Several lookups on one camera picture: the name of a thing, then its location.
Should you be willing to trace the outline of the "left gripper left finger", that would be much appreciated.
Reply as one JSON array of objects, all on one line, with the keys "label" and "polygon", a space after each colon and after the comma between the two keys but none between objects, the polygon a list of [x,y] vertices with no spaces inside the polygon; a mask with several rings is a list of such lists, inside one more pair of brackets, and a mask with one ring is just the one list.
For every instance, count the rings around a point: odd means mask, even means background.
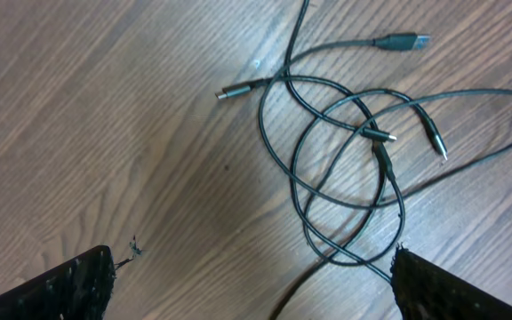
[{"label": "left gripper left finger", "polygon": [[102,320],[116,272],[143,254],[135,239],[132,256],[115,263],[110,248],[97,245],[0,294],[0,320]]}]

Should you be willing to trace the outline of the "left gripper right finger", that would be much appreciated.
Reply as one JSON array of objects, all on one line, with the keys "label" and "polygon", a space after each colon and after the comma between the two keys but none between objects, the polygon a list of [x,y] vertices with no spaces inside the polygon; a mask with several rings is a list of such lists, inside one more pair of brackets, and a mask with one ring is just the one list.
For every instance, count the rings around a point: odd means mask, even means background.
[{"label": "left gripper right finger", "polygon": [[512,319],[512,306],[402,246],[391,265],[391,287],[405,320]]}]

